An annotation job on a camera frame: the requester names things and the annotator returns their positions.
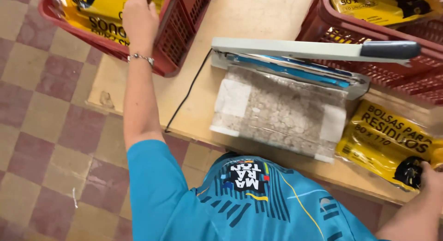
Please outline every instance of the yellow garbage bag package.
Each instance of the yellow garbage bag package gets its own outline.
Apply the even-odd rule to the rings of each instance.
[[[56,13],[76,28],[129,46],[122,26],[123,7],[127,0],[53,0]],[[160,13],[164,0],[153,0]]]
[[[330,0],[342,14],[381,26],[397,26],[443,14],[439,0]]]
[[[406,190],[420,189],[422,161],[443,164],[443,140],[390,110],[362,100],[335,152]]]

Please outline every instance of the silver bracelet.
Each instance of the silver bracelet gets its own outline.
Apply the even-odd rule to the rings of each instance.
[[[152,57],[144,57],[138,53],[128,56],[128,62],[130,62],[132,58],[139,58],[139,57],[141,57],[142,59],[146,59],[151,65],[151,67],[154,67],[154,59]]]

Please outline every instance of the power cord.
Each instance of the power cord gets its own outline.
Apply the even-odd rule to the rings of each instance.
[[[179,105],[179,107],[177,108],[177,110],[175,110],[175,113],[172,115],[172,118],[169,120],[168,125],[166,125],[165,133],[169,133],[169,132],[170,132],[170,131],[168,130],[168,129],[169,129],[169,125],[171,125],[172,121],[173,121],[174,118],[175,118],[175,115],[177,114],[177,112],[179,112],[179,110],[180,110],[180,108],[182,107],[183,103],[185,103],[186,99],[188,99],[189,94],[191,93],[191,90],[192,90],[192,86],[194,85],[195,80],[197,79],[198,75],[199,75],[200,72],[202,71],[203,66],[205,65],[206,61],[208,60],[208,57],[209,57],[209,54],[211,54],[211,51],[212,51],[212,48],[209,50],[208,54],[206,54],[206,57],[205,57],[205,59],[203,60],[202,65],[201,65],[200,68],[198,69],[197,74],[196,74],[195,77],[194,77],[194,80],[192,80],[192,83],[191,83],[191,86],[189,87],[189,91],[188,91],[188,93],[186,94],[186,96],[185,96],[185,98],[183,99],[183,101],[180,103],[180,105]]]

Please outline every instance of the red crate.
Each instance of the red crate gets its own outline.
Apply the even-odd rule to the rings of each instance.
[[[368,40],[412,40],[421,45],[421,55],[411,59],[410,67],[392,63],[313,60],[371,77],[383,85],[408,95],[443,105],[443,21],[419,23],[399,30],[368,23],[334,10],[329,0],[313,0],[297,41],[361,44]],[[432,28],[429,33],[423,29]]]
[[[160,12],[160,26],[154,42],[153,71],[164,77],[180,72],[192,45],[210,0],[165,0]],[[51,9],[52,0],[40,0],[39,12],[43,18],[73,34],[105,54],[127,61],[127,46],[115,43],[97,34],[71,26]]]

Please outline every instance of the turquoise jersey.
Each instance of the turquoise jersey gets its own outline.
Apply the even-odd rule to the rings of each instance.
[[[168,146],[128,151],[134,241],[374,241],[318,183],[256,156],[225,154],[188,189]]]

